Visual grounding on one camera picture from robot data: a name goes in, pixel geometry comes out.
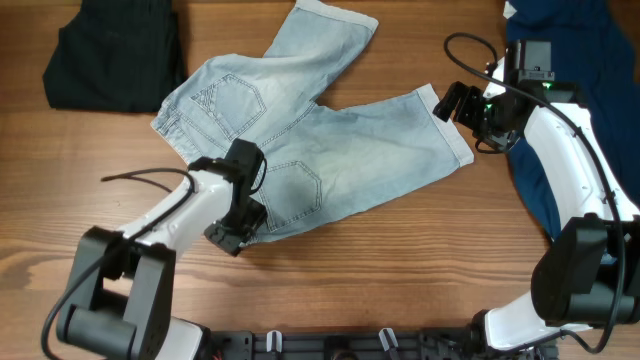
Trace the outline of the light blue denim shorts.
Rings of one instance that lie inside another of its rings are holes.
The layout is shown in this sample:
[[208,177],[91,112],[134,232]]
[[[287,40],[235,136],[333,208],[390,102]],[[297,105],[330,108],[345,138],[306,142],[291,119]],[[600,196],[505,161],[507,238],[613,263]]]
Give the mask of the light blue denim shorts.
[[334,110],[318,97],[360,55],[376,19],[298,0],[260,58],[217,56],[163,102],[153,129],[186,161],[256,144],[267,166],[258,243],[367,211],[472,163],[456,127],[434,114],[430,85]]

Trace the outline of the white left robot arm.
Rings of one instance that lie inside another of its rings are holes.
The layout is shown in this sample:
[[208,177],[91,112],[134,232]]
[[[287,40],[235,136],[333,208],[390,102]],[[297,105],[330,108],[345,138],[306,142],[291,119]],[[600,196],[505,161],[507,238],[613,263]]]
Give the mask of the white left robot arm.
[[224,157],[201,157],[182,170],[182,183],[141,218],[85,232],[66,289],[44,321],[44,355],[55,356],[55,332],[107,359],[212,358],[210,330],[171,314],[176,262],[200,237],[240,253],[267,218],[252,197],[266,167],[256,144],[236,139]]

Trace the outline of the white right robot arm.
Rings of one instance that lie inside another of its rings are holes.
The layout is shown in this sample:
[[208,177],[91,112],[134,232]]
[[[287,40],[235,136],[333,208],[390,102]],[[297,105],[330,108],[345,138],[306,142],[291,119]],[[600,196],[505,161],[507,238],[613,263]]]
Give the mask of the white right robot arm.
[[619,188],[573,84],[524,80],[487,97],[453,83],[437,118],[472,130],[493,151],[525,141],[542,164],[562,230],[528,293],[484,313],[487,348],[516,352],[561,336],[639,321],[639,210]]

